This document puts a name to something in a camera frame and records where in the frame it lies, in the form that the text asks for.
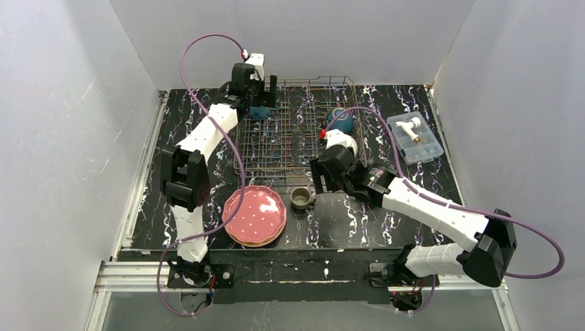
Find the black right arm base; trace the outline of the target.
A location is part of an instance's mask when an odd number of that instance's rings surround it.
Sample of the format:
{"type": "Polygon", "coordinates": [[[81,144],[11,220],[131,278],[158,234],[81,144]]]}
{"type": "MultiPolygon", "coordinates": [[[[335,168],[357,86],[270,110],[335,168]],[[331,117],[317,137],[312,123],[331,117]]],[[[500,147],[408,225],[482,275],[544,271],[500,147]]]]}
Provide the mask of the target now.
{"type": "Polygon", "coordinates": [[[374,288],[405,287],[405,292],[390,292],[390,304],[406,314],[423,310],[439,283],[437,275],[419,277],[407,269],[407,257],[414,248],[414,244],[406,245],[391,263],[371,263],[364,274],[365,281],[374,288]]]}

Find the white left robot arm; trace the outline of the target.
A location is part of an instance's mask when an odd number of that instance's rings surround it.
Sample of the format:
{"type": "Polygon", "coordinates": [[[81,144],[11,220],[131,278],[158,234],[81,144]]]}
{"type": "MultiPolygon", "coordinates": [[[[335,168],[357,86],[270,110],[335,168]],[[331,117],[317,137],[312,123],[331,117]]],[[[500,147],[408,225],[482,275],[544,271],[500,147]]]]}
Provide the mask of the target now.
{"type": "Polygon", "coordinates": [[[210,198],[208,159],[229,132],[249,113],[250,107],[273,107],[275,75],[265,89],[264,65],[252,59],[236,63],[231,80],[212,100],[205,117],[177,145],[161,152],[161,191],[177,227],[177,272],[197,273],[208,253],[204,232],[204,205],[210,198]]]}

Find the blue handled mug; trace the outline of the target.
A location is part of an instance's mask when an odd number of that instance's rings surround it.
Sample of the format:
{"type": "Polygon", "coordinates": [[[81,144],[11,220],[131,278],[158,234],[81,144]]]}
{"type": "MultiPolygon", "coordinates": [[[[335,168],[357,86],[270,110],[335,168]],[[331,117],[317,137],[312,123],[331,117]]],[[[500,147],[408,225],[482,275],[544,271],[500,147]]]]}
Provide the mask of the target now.
{"type": "Polygon", "coordinates": [[[270,116],[270,108],[264,106],[251,106],[250,118],[255,121],[264,121],[270,116]]]}

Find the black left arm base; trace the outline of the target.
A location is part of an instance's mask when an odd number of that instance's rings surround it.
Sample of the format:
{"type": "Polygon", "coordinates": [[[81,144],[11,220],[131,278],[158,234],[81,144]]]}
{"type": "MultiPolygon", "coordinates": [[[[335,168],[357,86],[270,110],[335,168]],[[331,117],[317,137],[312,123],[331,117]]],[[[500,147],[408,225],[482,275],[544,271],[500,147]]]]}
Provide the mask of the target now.
{"type": "Polygon", "coordinates": [[[198,313],[214,303],[218,289],[234,286],[235,267],[229,264],[211,264],[209,261],[191,263],[183,259],[169,259],[166,287],[187,290],[180,295],[183,313],[198,313]]]}

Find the teal bowl beige inside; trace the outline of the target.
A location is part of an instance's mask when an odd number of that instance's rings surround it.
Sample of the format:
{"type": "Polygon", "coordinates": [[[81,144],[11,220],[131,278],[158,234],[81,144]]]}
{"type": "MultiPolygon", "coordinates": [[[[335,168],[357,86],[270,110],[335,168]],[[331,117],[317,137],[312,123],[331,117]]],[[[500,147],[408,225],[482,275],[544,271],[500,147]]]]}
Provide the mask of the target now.
{"type": "Polygon", "coordinates": [[[344,108],[334,108],[326,115],[326,127],[327,130],[339,130],[344,134],[352,134],[354,129],[354,116],[351,112],[345,113],[336,120],[333,124],[330,122],[344,111],[344,108]]]}

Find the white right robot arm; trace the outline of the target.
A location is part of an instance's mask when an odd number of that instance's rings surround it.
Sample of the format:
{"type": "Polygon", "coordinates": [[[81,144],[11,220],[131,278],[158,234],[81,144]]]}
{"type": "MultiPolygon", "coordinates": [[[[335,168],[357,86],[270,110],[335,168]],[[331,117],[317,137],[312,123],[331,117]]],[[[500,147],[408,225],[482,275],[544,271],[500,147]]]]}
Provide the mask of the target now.
{"type": "Polygon", "coordinates": [[[463,211],[380,163],[365,166],[351,148],[335,145],[310,161],[318,194],[344,191],[363,203],[398,212],[439,231],[450,244],[406,245],[382,272],[390,281],[414,281],[435,274],[466,275],[484,286],[501,285],[517,242],[505,212],[490,217],[463,211]]]}

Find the white bowl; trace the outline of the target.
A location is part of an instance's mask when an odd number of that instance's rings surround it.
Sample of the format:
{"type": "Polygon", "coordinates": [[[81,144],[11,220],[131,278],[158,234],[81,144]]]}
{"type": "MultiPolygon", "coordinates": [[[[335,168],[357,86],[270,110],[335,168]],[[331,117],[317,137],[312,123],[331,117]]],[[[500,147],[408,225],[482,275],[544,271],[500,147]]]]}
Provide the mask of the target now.
{"type": "Polygon", "coordinates": [[[354,157],[358,157],[357,142],[352,136],[343,133],[341,135],[341,144],[348,148],[354,154],[354,157]]]}

